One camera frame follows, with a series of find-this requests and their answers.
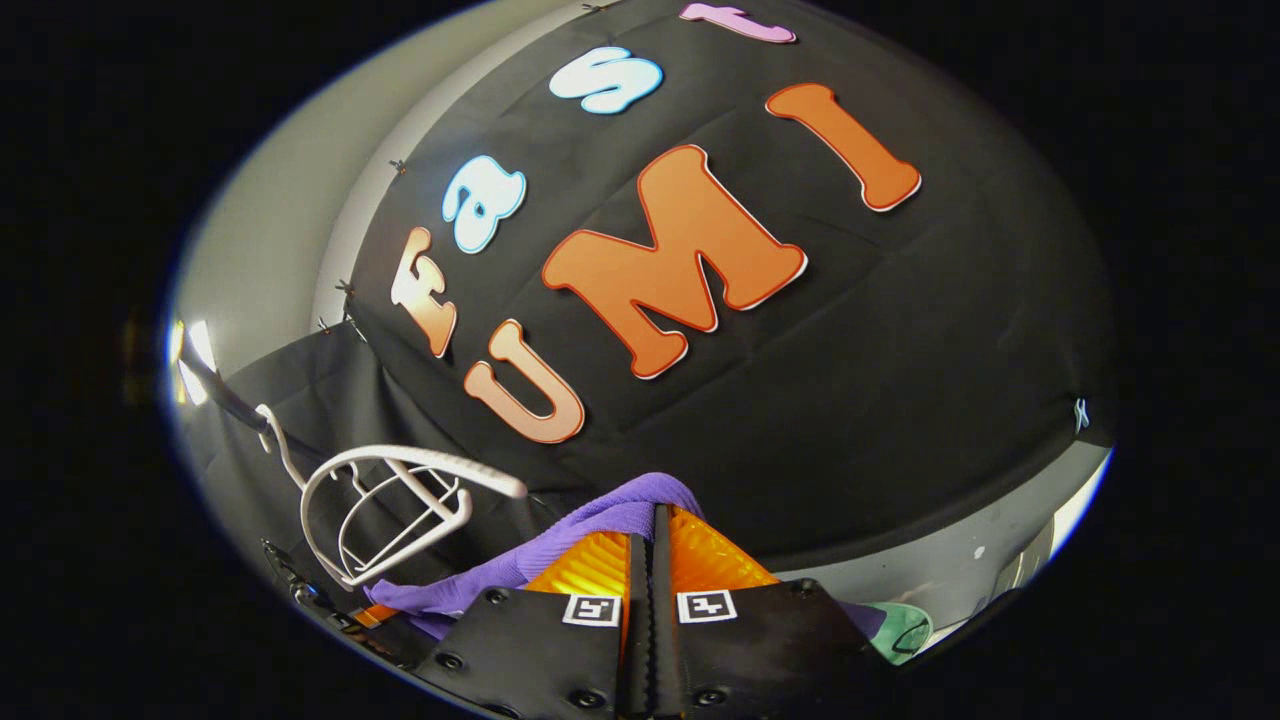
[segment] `orange letter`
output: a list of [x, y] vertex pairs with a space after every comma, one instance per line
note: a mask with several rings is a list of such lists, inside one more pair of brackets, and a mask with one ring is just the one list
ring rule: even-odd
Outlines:
[[863, 183], [863, 202], [877, 213], [897, 208], [920, 190], [920, 173], [895, 158], [836, 104], [836, 94], [824, 85], [806, 82], [778, 91], [764, 109], [780, 118], [800, 120], [849, 165]]
[[440, 305], [431, 300], [431, 292], [444, 292], [444, 275], [426, 256], [428, 247], [431, 247], [431, 233], [426, 228], [413, 228], [392, 282], [392, 302], [408, 310], [431, 341], [431, 355], [443, 357], [453, 337], [453, 325], [458, 323], [458, 309], [452, 302]]
[[579, 231], [552, 251], [543, 283], [586, 301], [631, 350], [631, 372], [648, 380], [680, 361], [689, 341], [659, 331], [641, 306], [704, 333], [719, 324], [703, 259], [724, 281], [724, 304], [735, 310], [750, 310], [782, 290], [809, 259], [739, 205], [696, 145], [663, 152], [636, 184], [654, 246]]
[[462, 388], [471, 397], [480, 398], [499, 418], [515, 430], [534, 442], [556, 443], [577, 434], [582, 429], [586, 411], [582, 401], [573, 393], [556, 370], [552, 370], [536, 352], [525, 345], [524, 328], [516, 320], [503, 320], [489, 338], [489, 354], [495, 360], [507, 360], [524, 373], [529, 382], [552, 401], [552, 414], [539, 418], [511, 396], [494, 379], [493, 368], [484, 360], [471, 365]]

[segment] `foam letter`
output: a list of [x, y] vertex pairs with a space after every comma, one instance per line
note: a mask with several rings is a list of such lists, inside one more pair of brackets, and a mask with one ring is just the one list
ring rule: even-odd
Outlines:
[[[467, 199], [460, 202], [462, 192]], [[467, 160], [449, 181], [440, 213], [445, 222], [453, 223], [458, 249], [474, 255], [493, 240], [498, 220], [509, 218], [524, 201], [525, 174], [508, 174], [493, 158], [480, 155]]]
[[556, 97], [582, 97], [588, 113], [612, 115], [653, 92], [662, 83], [662, 68], [632, 58], [625, 47], [596, 47], [552, 76]]
[[681, 145], [640, 173], [653, 247], [579, 231], [543, 265], [543, 283], [570, 288], [631, 350], [631, 372], [652, 379], [680, 361], [689, 341], [662, 332], [640, 311], [648, 307], [701, 332], [719, 320], [703, 259], [724, 281], [724, 304], [750, 310], [800, 277], [809, 259], [781, 245], [707, 168], [707, 152]]
[[518, 400], [494, 379], [493, 366], [484, 360], [467, 370], [462, 388], [471, 397], [479, 398], [498, 414], [516, 432], [534, 442], [557, 443], [577, 434], [582, 429], [586, 410], [573, 388], [568, 387], [556, 370], [552, 370], [536, 352], [525, 345], [524, 328], [516, 320], [503, 320], [489, 338], [489, 354], [495, 360], [507, 360], [516, 366], [529, 382], [552, 401], [552, 414], [540, 418], [529, 411]]
[[920, 190], [920, 172], [895, 158], [836, 104], [836, 94], [815, 82], [778, 91], [764, 108], [780, 118], [799, 120], [822, 138], [863, 183], [863, 202], [877, 213], [897, 208]]
[[431, 342], [431, 355], [443, 357], [458, 323], [458, 309], [452, 302], [440, 305], [431, 299], [433, 292], [444, 292], [444, 274], [426, 256], [431, 247], [431, 233], [426, 228], [413, 228], [404, 243], [399, 269], [392, 282], [392, 302], [404, 307], [417, 327]]
[[710, 20], [722, 28], [731, 29], [748, 37], [754, 37], [755, 40], [780, 44], [796, 41], [796, 33], [790, 29], [778, 26], [762, 26], [760, 23], [744, 18], [742, 15], [745, 14], [746, 13], [739, 10], [737, 8], [716, 8], [713, 5], [703, 5], [701, 3], [694, 3], [680, 12], [680, 17], [682, 19]]

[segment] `letter m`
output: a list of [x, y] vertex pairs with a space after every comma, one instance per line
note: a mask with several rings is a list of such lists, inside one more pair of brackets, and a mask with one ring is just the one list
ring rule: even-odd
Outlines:
[[800, 277], [809, 259], [724, 190], [701, 147], [668, 150], [636, 184], [653, 247], [579, 231], [552, 251], [543, 283], [577, 293], [631, 351], [631, 372], [648, 380], [678, 363], [689, 341], [658, 329], [641, 307], [704, 333], [719, 324], [703, 260], [724, 281], [724, 304], [750, 310]]

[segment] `pink letter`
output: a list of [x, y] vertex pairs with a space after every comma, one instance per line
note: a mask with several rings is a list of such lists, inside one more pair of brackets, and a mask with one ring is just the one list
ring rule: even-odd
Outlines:
[[680, 12], [680, 17], [682, 19], [710, 20], [722, 28], [727, 28], [739, 35], [745, 35], [756, 40], [763, 40], [765, 42], [796, 41], [796, 33], [790, 29], [778, 26], [764, 27], [744, 18], [742, 15], [745, 14], [746, 13], [739, 10], [737, 8], [713, 8], [712, 5], [703, 5], [701, 3], [694, 3]]

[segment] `purple towel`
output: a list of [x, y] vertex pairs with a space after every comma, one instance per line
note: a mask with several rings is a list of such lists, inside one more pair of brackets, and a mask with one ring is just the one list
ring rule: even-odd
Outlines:
[[[595, 532], [639, 533], [653, 539], [653, 506], [668, 503], [703, 518], [694, 493], [666, 473], [646, 473], [562, 518], [536, 538], [430, 585], [397, 585], [379, 580], [365, 588], [369, 600], [408, 614], [419, 629], [444, 638], [480, 591], [524, 588], [577, 541]], [[886, 614], [874, 607], [841, 603], [867, 637], [876, 637]]]

